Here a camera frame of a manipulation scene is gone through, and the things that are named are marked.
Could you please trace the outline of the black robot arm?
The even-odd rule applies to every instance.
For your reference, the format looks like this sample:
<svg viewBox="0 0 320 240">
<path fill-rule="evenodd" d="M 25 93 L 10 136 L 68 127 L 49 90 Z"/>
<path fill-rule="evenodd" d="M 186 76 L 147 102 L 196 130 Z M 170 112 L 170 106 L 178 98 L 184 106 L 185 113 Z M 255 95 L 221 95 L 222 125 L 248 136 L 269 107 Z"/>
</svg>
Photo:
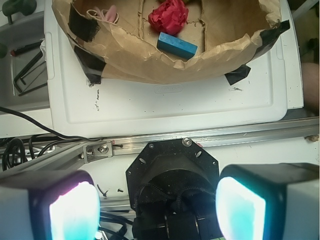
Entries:
<svg viewBox="0 0 320 240">
<path fill-rule="evenodd" d="M 136 159 L 126 172 L 138 240 L 317 240 L 319 166 L 230 164 L 183 156 Z M 88 172 L 0 176 L 3 240 L 92 240 L 102 217 Z"/>
</svg>

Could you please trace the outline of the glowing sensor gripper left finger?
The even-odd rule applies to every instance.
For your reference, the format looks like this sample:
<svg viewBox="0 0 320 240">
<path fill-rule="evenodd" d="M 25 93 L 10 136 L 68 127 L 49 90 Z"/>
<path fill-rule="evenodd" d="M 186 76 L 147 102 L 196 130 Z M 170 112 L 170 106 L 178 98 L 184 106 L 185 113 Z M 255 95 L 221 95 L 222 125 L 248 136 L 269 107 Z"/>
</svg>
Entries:
<svg viewBox="0 0 320 240">
<path fill-rule="evenodd" d="M 84 170 L 0 174 L 2 240 L 93 240 L 100 198 Z"/>
</svg>

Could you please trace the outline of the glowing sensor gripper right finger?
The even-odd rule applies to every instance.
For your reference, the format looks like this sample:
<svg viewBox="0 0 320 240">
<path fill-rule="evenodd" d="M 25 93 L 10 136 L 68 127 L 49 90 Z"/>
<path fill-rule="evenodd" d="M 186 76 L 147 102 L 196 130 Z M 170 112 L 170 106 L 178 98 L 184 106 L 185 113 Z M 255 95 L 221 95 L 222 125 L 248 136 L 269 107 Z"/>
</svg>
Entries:
<svg viewBox="0 0 320 240">
<path fill-rule="evenodd" d="M 227 165 L 215 206 L 226 240 L 318 240 L 320 167 L 306 162 Z"/>
</svg>

